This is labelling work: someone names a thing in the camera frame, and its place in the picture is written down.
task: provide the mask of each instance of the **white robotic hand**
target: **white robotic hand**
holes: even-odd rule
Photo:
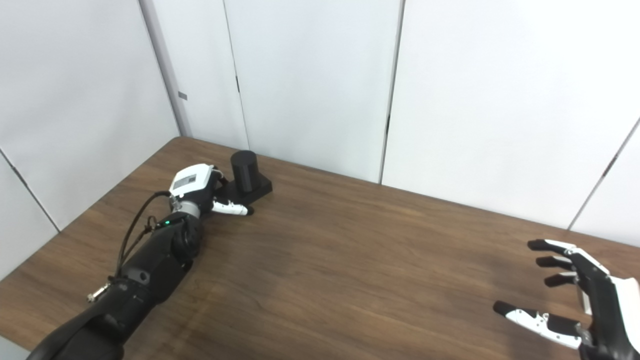
[[[228,184],[225,175],[214,165],[197,164],[180,170],[169,190],[173,196],[174,211],[179,209],[196,217],[209,211],[244,216],[253,214],[251,206],[234,204],[218,195],[218,182],[222,186]]]
[[[496,301],[493,310],[540,336],[579,350],[582,360],[640,360],[640,288],[634,278],[620,279],[574,244],[532,240],[531,250],[562,256],[538,258],[540,267],[566,272],[547,277],[549,287],[576,284],[584,311],[593,317],[588,329],[572,319]]]

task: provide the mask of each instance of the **robot finger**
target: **robot finger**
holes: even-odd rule
[[[234,204],[232,201],[221,197],[213,198],[213,207],[211,208],[211,211],[214,213],[242,216],[249,216],[253,214],[253,208],[251,206]]]
[[[575,284],[578,274],[573,271],[561,272],[559,274],[551,275],[545,278],[545,285],[549,288],[555,288],[556,286]]]
[[[225,175],[222,173],[222,171],[220,171],[220,169],[218,169],[218,167],[216,165],[211,165],[213,168],[211,169],[212,171],[217,172],[218,174],[220,174],[220,178],[218,179],[218,181],[220,182],[220,184],[222,184],[222,186],[225,186],[226,184],[229,184],[229,180],[227,180],[227,178],[225,177]]]
[[[568,271],[573,271],[573,263],[571,260],[563,256],[543,256],[536,259],[536,264],[541,268],[562,268]]]
[[[549,313],[541,314],[533,309],[518,308],[504,301],[496,301],[493,310],[525,329],[566,347],[578,349],[582,343],[580,323],[576,320]]]
[[[568,249],[576,248],[574,244],[549,239],[531,240],[527,242],[527,246],[533,251],[553,251],[560,255],[565,255]]]

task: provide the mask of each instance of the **panel seam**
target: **panel seam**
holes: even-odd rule
[[[387,140],[389,134],[389,127],[391,126],[391,107],[394,101],[394,91],[396,89],[396,74],[398,67],[398,55],[400,53],[400,40],[402,37],[402,25],[404,21],[404,6],[406,0],[400,0],[400,9],[398,11],[398,27],[396,31],[396,47],[394,49],[394,61],[391,70],[391,84],[389,88],[389,100],[387,104],[387,116],[385,117],[385,132],[382,139],[382,153],[380,155],[380,172],[378,174],[378,184],[382,184],[382,176],[385,171],[385,160],[387,158]]]
[[[16,168],[15,166],[13,166],[13,163],[9,160],[9,158],[7,157],[7,155],[4,153],[4,151],[2,150],[2,148],[0,148],[0,154],[2,155],[2,157],[4,158],[4,160],[6,161],[7,164],[9,164],[9,167],[11,168],[11,170],[13,171],[13,173],[18,177],[18,179],[20,180],[20,182],[22,183],[22,185],[25,187],[25,189],[29,192],[30,196],[33,198],[33,200],[36,202],[36,204],[38,204],[38,206],[40,207],[40,210],[42,210],[42,212],[44,213],[44,215],[47,217],[47,219],[49,219],[49,222],[51,223],[51,225],[53,225],[53,227],[55,228],[55,230],[57,232],[60,232],[60,229],[58,228],[58,226],[56,225],[56,223],[53,221],[53,219],[51,218],[50,214],[47,212],[47,210],[44,208],[44,206],[42,205],[42,203],[40,202],[40,200],[38,200],[38,197],[36,197],[36,195],[33,193],[33,190],[31,190],[31,188],[29,187],[29,184],[27,184],[26,180],[24,180],[24,177],[22,176],[22,174],[20,174],[20,172],[18,171],[18,168]]]
[[[584,211],[584,209],[587,207],[587,204],[589,204],[589,201],[591,200],[591,198],[593,197],[593,194],[595,194],[596,190],[598,190],[598,188],[600,187],[600,185],[602,184],[602,181],[604,180],[604,178],[609,174],[609,171],[611,170],[611,168],[613,167],[613,165],[616,163],[616,161],[618,160],[618,158],[620,157],[620,154],[622,153],[622,151],[625,149],[625,147],[627,146],[627,143],[629,143],[629,140],[631,139],[631,137],[634,135],[636,129],[638,128],[638,125],[640,125],[640,118],[638,118],[636,120],[636,123],[634,124],[634,126],[631,128],[631,131],[629,131],[629,134],[627,134],[627,137],[625,138],[625,140],[622,142],[622,145],[620,145],[620,148],[618,149],[618,151],[616,152],[616,154],[613,156],[613,158],[611,159],[611,161],[609,162],[609,164],[607,165],[607,167],[605,168],[605,170],[602,172],[602,175],[600,176],[600,178],[598,179],[598,182],[596,183],[596,185],[593,187],[593,189],[591,189],[591,192],[589,193],[589,195],[587,196],[587,199],[584,200],[584,202],[582,203],[582,206],[580,207],[580,209],[578,210],[578,212],[575,214],[575,216],[573,217],[573,220],[571,221],[571,223],[569,224],[569,227],[567,227],[567,230],[571,230],[573,228],[573,226],[575,225],[575,222],[578,221],[578,218],[580,217],[580,215],[582,214],[582,212]]]
[[[227,34],[229,35],[229,47],[231,48],[231,59],[234,62],[234,74],[236,75],[236,85],[238,87],[238,97],[240,98],[240,111],[242,113],[242,121],[244,124],[244,136],[246,137],[246,144],[249,150],[251,150],[251,141],[249,141],[249,129],[246,126],[246,116],[244,115],[244,104],[242,100],[242,93],[240,92],[240,80],[238,79],[238,69],[236,66],[236,54],[234,53],[234,43],[231,41],[231,27],[229,26],[229,16],[227,15],[227,1],[222,0],[222,7],[225,11],[225,21],[227,22]]]

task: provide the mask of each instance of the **black cable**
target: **black cable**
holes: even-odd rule
[[[120,252],[118,252],[118,262],[116,264],[116,271],[115,271],[115,275],[114,275],[115,278],[120,277],[120,271],[122,269],[122,263],[124,262],[124,250],[127,248],[127,242],[129,241],[129,237],[131,236],[131,233],[133,232],[133,229],[136,227],[136,224],[138,223],[138,220],[140,219],[140,216],[142,216],[142,213],[147,208],[147,206],[156,197],[160,197],[160,196],[169,197],[169,196],[171,196],[171,193],[168,192],[168,191],[155,192],[153,195],[151,195],[151,197],[149,197],[149,199],[147,199],[147,201],[144,203],[144,205],[142,205],[142,208],[140,208],[140,210],[136,214],[136,217],[133,218],[133,221],[131,222],[131,226],[129,226],[129,230],[127,230],[127,234],[124,236],[124,239],[122,239],[122,245],[120,246]]]
[[[155,216],[151,215],[150,217],[147,218],[147,224],[145,225],[145,229],[140,231],[140,234],[138,234],[136,239],[133,240],[133,243],[131,243],[131,246],[124,253],[124,256],[122,257],[123,264],[125,261],[127,261],[127,259],[129,259],[129,254],[131,253],[133,248],[135,248],[136,245],[140,242],[140,240],[142,240],[142,237],[148,233],[151,233],[154,230],[154,227],[156,226],[157,223],[158,221]]]

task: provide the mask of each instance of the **white wall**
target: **white wall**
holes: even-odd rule
[[[399,0],[227,0],[251,150],[377,181]]]
[[[57,231],[2,156],[0,188],[3,192],[3,205],[0,206],[1,280]]]
[[[640,114],[638,13],[407,0],[383,184],[568,227]]]
[[[144,0],[165,79],[184,110],[188,136],[247,149],[222,0]],[[178,91],[187,99],[178,97]]]
[[[0,145],[58,227],[177,136],[137,1],[2,1],[0,44]]]
[[[572,230],[640,246],[640,133],[637,130]]]

